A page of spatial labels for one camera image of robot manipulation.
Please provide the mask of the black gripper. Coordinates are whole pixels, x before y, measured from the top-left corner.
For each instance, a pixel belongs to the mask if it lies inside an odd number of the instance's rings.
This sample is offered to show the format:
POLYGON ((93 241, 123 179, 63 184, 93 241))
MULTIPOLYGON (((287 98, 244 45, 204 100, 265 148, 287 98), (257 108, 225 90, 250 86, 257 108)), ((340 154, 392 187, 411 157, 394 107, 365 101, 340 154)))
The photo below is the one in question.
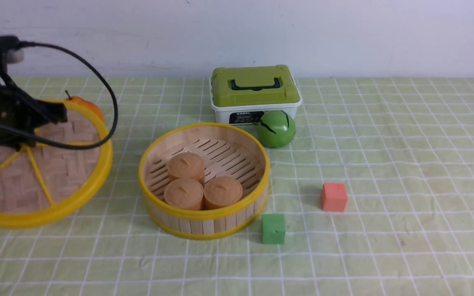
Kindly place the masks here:
MULTIPOLYGON (((22 49, 16 49, 19 44, 19 39, 16 36, 0 36, 0 74, 7 75, 7 65, 18 63, 24 60, 22 49)), ((18 119, 25 119, 26 117, 19 114, 18 111, 24 111, 24 106, 20 105, 15 93, 12 92, 8 85, 13 82, 5 82, 0 78, 0 125, 8 125, 14 129, 22 129, 17 122, 18 119)), ((60 124, 66 123, 67 108, 61 101, 47 102, 34 101, 32 103, 31 124, 34 129, 45 126, 49 123, 60 124)), ((9 133, 6 130, 0 129, 0 146, 21 149, 22 145, 35 146, 33 140, 25 137, 17 136, 9 133)))

